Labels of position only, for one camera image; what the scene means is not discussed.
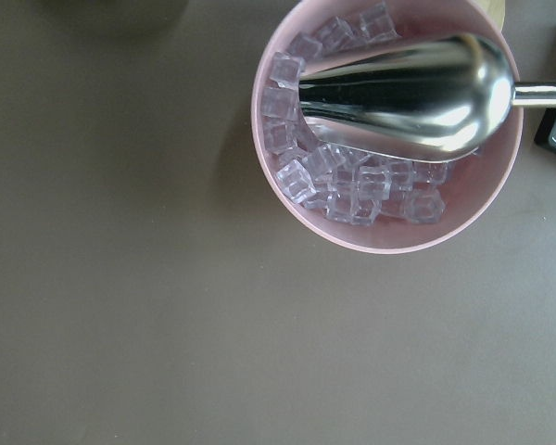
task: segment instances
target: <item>countertop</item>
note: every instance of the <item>countertop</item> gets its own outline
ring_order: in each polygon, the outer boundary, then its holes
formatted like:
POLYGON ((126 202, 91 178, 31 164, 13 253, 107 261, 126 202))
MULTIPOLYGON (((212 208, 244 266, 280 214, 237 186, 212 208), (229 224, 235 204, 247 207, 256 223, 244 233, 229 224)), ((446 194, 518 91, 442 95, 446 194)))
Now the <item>countertop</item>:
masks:
MULTIPOLYGON (((543 111, 470 228, 339 248, 250 134, 295 3, 159 0, 116 28, 0 0, 0 444, 556 445, 543 111)), ((507 0, 504 34, 523 79, 556 78, 556 0, 507 0)))

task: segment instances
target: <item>table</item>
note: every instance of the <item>table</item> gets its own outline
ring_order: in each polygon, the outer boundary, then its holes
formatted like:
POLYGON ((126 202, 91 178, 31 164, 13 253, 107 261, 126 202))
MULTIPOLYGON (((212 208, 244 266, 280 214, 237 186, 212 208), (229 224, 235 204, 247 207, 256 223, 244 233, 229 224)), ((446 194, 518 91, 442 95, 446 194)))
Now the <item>table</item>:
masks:
MULTIPOLYGON (((542 111, 465 232, 338 248, 280 205, 250 135, 295 3, 155 2, 108 34, 0 0, 0 444, 556 445, 542 111)), ((556 0, 507 0, 504 33, 522 78, 556 78, 556 0)))

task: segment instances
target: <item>pink bowl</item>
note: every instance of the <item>pink bowl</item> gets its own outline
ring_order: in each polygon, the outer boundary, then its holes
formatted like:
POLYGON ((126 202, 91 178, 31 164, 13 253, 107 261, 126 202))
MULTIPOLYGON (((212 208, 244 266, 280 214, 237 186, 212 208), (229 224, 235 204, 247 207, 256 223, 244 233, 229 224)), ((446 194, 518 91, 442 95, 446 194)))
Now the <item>pink bowl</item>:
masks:
MULTIPOLYGON (((491 204, 504 185, 514 163, 523 126, 523 111, 514 108, 508 119, 486 141, 484 154, 459 161, 453 177, 439 188, 447 203, 440 222, 416 225, 405 221, 377 218, 371 227, 328 221, 312 210, 294 204, 280 191, 274 174, 277 165, 264 149, 261 92, 267 84, 272 56, 284 51, 299 32, 313 33, 333 16, 347 17, 375 4, 375 0, 302 0, 283 20, 259 63, 253 87, 251 120, 253 137, 270 186, 286 208, 310 230, 345 248, 393 254, 429 248, 458 234, 473 223, 491 204)), ((517 68, 502 34, 486 13, 472 0, 388 0, 389 13, 403 38, 426 37, 452 32, 473 32, 487 37, 504 51, 515 79, 517 68)))

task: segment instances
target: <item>metal scoop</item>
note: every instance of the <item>metal scoop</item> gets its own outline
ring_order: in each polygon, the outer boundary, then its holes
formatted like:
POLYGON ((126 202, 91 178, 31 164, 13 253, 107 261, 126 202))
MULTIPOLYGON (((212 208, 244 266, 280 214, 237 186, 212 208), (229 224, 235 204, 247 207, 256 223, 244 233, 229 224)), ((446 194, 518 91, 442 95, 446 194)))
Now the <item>metal scoop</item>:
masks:
POLYGON ((429 162, 476 150, 511 106, 556 108, 556 82, 516 83, 502 51, 469 33, 323 60, 298 92, 320 140, 429 162))

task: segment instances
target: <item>metal handle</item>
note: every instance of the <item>metal handle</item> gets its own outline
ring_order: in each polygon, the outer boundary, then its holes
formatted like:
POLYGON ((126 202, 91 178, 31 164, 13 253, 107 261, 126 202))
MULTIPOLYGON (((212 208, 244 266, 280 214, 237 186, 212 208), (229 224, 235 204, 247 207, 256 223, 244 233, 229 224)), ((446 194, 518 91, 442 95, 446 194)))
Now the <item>metal handle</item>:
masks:
POLYGON ((518 82, 512 104, 516 107, 556 108, 556 82, 518 82))

